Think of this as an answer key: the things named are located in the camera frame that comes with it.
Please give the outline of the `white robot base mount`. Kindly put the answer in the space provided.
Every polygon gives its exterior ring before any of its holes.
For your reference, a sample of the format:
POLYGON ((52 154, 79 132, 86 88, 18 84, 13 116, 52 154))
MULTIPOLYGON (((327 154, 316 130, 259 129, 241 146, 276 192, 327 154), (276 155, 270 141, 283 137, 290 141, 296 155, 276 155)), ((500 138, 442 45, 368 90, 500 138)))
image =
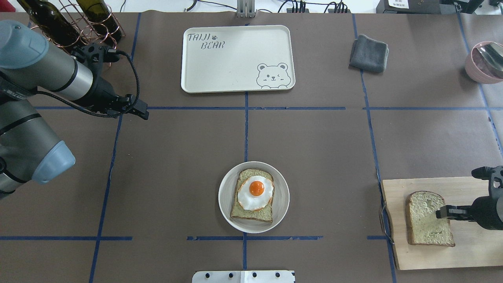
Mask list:
POLYGON ((227 270, 199 271, 192 283, 295 283, 296 276, 290 270, 227 270))

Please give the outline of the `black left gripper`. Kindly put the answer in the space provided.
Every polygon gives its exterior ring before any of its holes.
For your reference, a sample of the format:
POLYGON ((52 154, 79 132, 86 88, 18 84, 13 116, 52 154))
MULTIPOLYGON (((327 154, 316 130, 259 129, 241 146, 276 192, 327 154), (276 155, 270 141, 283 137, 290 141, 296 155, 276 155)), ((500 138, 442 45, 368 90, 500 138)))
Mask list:
POLYGON ((148 120, 150 114, 147 111, 147 104, 131 94, 125 97, 116 96, 105 107, 105 113, 107 115, 133 114, 143 120, 148 120))

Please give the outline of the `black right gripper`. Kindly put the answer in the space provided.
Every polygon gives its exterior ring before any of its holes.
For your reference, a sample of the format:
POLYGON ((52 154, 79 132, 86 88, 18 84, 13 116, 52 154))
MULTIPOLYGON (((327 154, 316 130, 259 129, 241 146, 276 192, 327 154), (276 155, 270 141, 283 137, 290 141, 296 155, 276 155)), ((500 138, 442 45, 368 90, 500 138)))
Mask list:
POLYGON ((435 212, 437 219, 476 222, 486 230, 503 229, 503 199, 490 196, 478 197, 467 206, 442 206, 435 212))

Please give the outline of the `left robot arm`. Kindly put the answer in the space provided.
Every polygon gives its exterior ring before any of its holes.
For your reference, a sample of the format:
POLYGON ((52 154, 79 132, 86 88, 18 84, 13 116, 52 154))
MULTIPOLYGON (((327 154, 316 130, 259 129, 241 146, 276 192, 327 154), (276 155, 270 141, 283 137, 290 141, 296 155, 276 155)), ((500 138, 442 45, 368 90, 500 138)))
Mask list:
POLYGON ((71 54, 43 35, 14 20, 2 20, 1 37, 1 169, 0 194, 5 198, 29 181, 46 184, 75 164, 65 142, 53 131, 29 98, 42 94, 98 118, 133 114, 147 120, 147 104, 136 94, 117 95, 102 78, 104 63, 131 56, 106 45, 90 43, 71 54))

